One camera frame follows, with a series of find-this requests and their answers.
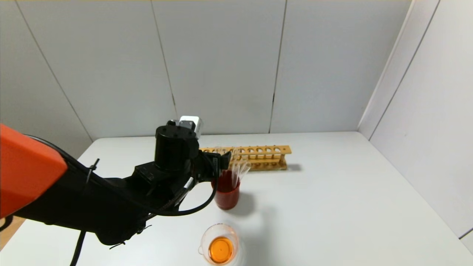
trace orange liquid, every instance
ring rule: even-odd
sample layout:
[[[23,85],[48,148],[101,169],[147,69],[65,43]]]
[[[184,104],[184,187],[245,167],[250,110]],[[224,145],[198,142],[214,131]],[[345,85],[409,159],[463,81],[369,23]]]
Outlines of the orange liquid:
[[[226,263],[232,254],[233,243],[226,237],[215,238],[209,246],[209,256],[215,263]]]

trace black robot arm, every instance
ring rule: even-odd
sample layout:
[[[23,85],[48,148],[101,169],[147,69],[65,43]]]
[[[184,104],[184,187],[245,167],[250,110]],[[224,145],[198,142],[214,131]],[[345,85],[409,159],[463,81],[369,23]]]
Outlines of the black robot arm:
[[[141,233],[146,221],[156,215],[187,215],[208,205],[215,189],[202,205],[179,211],[196,184],[218,181],[231,157],[230,152],[200,151],[191,126],[169,121],[156,130],[154,161],[136,166],[127,178],[102,178],[93,172],[95,165],[86,167],[55,145],[35,139],[55,148],[68,169],[37,200],[14,215],[93,232],[105,245],[123,243]]]

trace red plastic cup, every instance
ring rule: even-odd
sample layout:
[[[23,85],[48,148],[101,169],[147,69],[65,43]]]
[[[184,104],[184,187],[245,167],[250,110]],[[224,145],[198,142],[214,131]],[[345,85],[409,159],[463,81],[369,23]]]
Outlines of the red plastic cup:
[[[217,193],[214,197],[215,203],[217,203],[217,206],[222,210],[230,210],[237,205],[239,197],[240,181],[238,181],[236,187],[233,188],[232,171],[222,171],[222,175],[219,177],[219,187],[217,187]]]

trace orange robot arm segment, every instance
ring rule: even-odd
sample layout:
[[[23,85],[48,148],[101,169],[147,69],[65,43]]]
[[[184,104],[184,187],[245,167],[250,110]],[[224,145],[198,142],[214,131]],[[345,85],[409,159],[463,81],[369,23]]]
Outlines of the orange robot arm segment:
[[[67,170],[53,148],[0,124],[0,218],[30,204]]]

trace wooden test tube rack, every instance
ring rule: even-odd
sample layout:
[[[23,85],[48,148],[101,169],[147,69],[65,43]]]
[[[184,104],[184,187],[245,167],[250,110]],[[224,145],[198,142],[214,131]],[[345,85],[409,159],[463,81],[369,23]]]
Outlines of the wooden test tube rack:
[[[200,148],[204,152],[215,152],[215,149]],[[251,163],[250,171],[286,170],[288,166],[284,156],[292,153],[288,145],[218,147],[218,149],[223,153],[232,151],[230,168],[238,160],[248,160]],[[234,151],[239,151],[236,156],[233,156]]]

